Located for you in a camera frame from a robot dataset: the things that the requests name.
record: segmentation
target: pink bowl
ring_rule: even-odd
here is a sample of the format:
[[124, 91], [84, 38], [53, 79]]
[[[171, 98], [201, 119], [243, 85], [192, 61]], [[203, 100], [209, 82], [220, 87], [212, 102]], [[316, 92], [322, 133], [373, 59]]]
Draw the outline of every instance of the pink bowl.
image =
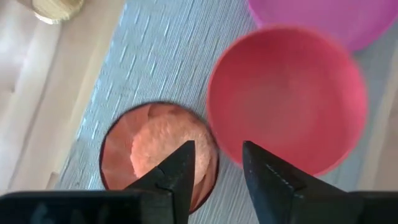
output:
[[366, 112], [364, 81], [349, 53], [294, 27], [238, 40], [208, 87], [213, 134], [239, 165], [249, 140], [309, 174], [324, 174], [354, 149]]
[[348, 50], [376, 40], [398, 16], [397, 0], [248, 0], [259, 27], [305, 26], [334, 37]]

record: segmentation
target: peach-colored powder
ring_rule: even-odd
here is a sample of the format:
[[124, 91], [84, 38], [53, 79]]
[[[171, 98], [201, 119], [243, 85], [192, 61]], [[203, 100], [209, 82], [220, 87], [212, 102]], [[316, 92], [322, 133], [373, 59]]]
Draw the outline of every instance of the peach-colored powder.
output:
[[130, 160], [141, 178], [188, 140], [195, 140], [196, 185], [206, 174], [215, 144], [206, 126], [189, 113], [157, 116], [134, 136]]

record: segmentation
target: gray textured mat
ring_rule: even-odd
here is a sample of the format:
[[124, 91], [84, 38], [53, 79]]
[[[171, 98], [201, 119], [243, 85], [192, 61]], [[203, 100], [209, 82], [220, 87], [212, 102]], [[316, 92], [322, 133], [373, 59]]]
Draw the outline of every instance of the gray textured mat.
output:
[[[133, 106], [172, 101], [205, 117], [216, 59], [253, 28], [243, 0], [128, 0], [57, 188], [103, 189], [101, 142], [112, 122]], [[369, 124], [354, 153], [322, 177], [342, 189], [355, 189], [396, 34], [397, 26], [357, 55], [369, 88]], [[243, 172], [223, 154], [217, 185], [190, 223], [257, 223]]]

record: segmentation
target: gold lid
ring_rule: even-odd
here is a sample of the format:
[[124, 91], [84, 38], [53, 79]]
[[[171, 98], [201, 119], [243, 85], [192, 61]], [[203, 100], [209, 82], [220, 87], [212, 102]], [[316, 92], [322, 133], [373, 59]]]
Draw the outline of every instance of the gold lid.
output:
[[48, 24], [70, 20], [83, 6], [84, 0], [32, 0], [37, 18]]

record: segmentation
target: table surface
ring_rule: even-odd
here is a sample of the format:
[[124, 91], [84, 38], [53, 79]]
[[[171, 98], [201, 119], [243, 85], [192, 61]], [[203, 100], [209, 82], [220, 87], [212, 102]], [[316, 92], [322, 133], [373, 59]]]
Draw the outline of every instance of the table surface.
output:
[[[253, 29], [243, 0], [128, 0], [56, 188], [104, 189], [98, 163], [102, 140], [133, 106], [170, 101], [205, 118], [206, 86], [216, 59]], [[355, 54], [368, 86], [368, 124], [349, 158], [321, 177], [341, 189], [356, 188], [397, 34], [398, 24]], [[190, 223], [257, 223], [242, 170], [222, 152], [220, 157], [216, 187]]]

